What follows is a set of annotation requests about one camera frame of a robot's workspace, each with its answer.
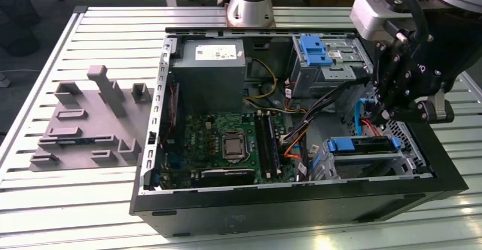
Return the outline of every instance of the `ram slot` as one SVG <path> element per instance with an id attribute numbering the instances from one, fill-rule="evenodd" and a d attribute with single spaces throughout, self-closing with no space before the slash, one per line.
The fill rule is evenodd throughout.
<path id="1" fill-rule="evenodd" d="M 279 164 L 279 155 L 278 155 L 278 140 L 274 132 L 274 123 L 271 116 L 266 116 L 270 126 L 270 144 L 271 144 L 271 155 L 272 155 L 272 172 L 280 174 L 280 164 Z"/>
<path id="2" fill-rule="evenodd" d="M 274 135 L 274 128 L 270 115 L 256 113 L 255 115 L 255 131 L 259 152 L 259 162 L 262 168 L 262 176 L 272 178 L 279 174 L 279 156 Z"/>

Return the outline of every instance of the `metal bracket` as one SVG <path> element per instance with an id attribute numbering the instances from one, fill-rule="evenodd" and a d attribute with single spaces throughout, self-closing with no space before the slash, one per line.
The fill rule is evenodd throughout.
<path id="1" fill-rule="evenodd" d="M 442 90 L 437 92 L 435 95 L 427 97 L 427 101 L 431 102 L 435 108 L 437 120 L 443 120 L 446 118 L 445 111 L 445 93 Z"/>

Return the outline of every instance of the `sticker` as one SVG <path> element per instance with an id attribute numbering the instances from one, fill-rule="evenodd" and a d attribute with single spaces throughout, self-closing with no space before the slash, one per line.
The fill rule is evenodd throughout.
<path id="1" fill-rule="evenodd" d="M 299 162 L 298 170 L 302 172 L 303 175 L 307 175 L 307 167 Z"/>
<path id="2" fill-rule="evenodd" d="M 284 89 L 284 94 L 286 94 L 286 97 L 287 97 L 288 99 L 291 99 L 291 89 L 290 89 L 290 88 L 286 88 L 286 89 Z"/>
<path id="3" fill-rule="evenodd" d="M 330 58 L 342 58 L 342 54 L 339 51 L 328 51 L 328 57 Z"/>
<path id="4" fill-rule="evenodd" d="M 318 153 L 318 150 L 319 150 L 319 146 L 316 146 L 315 144 L 312 144 L 312 145 L 311 145 L 311 148 L 310 148 L 310 153 L 316 154 L 316 153 Z"/>
<path id="5" fill-rule="evenodd" d="M 199 45 L 196 47 L 196 60 L 235 60 L 235 45 Z"/>

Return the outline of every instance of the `yellow cable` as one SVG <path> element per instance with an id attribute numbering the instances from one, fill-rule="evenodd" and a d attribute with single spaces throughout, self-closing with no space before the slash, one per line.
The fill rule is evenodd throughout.
<path id="1" fill-rule="evenodd" d="M 272 76 L 274 85 L 272 85 L 271 91 L 268 93 L 266 93 L 264 95 L 248 96 L 248 97 L 244 97 L 244 99 L 262 99 L 262 98 L 270 96 L 276 90 L 278 81 L 276 81 L 276 76 L 274 75 L 272 70 L 270 69 L 267 64 L 264 64 L 264 62 L 262 60 L 259 60 L 258 58 L 254 58 L 254 60 L 258 61 L 263 65 L 263 67 L 270 71 L 270 74 Z"/>

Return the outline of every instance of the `table surface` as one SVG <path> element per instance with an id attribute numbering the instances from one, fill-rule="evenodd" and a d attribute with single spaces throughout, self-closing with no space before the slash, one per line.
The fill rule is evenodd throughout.
<path id="1" fill-rule="evenodd" d="M 274 10 L 278 27 L 352 28 L 350 8 Z M 224 27 L 216 7 L 91 7 L 73 14 L 0 146 L 0 248 L 478 249 L 482 241 L 482 94 L 465 74 L 447 98 L 457 114 L 434 125 L 470 189 L 386 222 L 165 239 L 128 215 L 136 167 L 33 173 L 29 159 L 57 103 L 60 81 L 104 64 L 121 88 L 155 86 L 165 27 Z"/>

